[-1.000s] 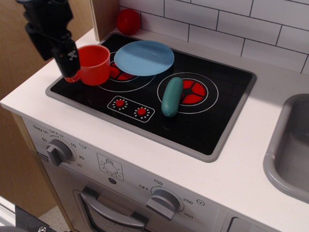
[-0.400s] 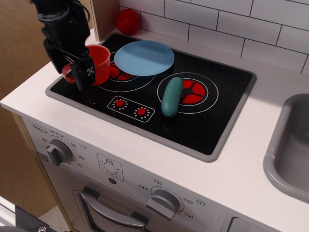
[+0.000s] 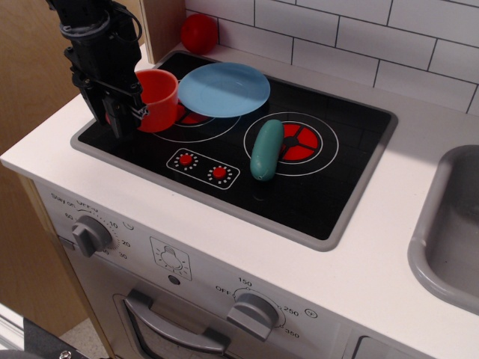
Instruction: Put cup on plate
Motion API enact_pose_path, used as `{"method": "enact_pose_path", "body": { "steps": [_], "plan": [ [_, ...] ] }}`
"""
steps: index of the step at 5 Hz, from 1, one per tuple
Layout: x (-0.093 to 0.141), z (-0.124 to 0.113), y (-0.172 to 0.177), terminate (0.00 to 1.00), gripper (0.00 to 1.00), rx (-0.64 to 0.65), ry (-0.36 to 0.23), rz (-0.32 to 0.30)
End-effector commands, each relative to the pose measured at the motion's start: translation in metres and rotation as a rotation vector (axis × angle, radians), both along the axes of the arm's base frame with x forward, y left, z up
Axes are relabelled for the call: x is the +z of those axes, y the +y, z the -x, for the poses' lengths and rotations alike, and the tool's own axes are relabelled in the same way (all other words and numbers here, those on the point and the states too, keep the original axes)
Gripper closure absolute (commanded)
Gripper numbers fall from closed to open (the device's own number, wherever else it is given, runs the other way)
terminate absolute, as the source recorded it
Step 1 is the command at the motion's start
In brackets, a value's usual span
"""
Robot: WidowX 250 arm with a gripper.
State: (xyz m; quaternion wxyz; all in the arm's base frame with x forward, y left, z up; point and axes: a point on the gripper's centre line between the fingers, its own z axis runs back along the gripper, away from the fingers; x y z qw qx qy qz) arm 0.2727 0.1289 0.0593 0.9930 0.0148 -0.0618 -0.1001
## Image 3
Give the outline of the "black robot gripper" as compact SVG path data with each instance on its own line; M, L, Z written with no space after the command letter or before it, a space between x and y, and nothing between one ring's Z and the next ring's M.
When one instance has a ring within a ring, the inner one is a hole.
M137 130L149 115L141 91L132 93L141 35L140 22L126 7L63 8L63 36L71 42L64 54L80 79L97 83L81 84L81 95L96 122L110 123L116 138Z

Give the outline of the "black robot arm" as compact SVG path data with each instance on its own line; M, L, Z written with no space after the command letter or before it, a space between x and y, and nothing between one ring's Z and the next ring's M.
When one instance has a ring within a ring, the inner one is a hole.
M49 1L57 12L60 31L71 45L72 83L79 89L94 119L108 124L116 138L137 130L148 114L135 74L141 60L142 27L116 1Z

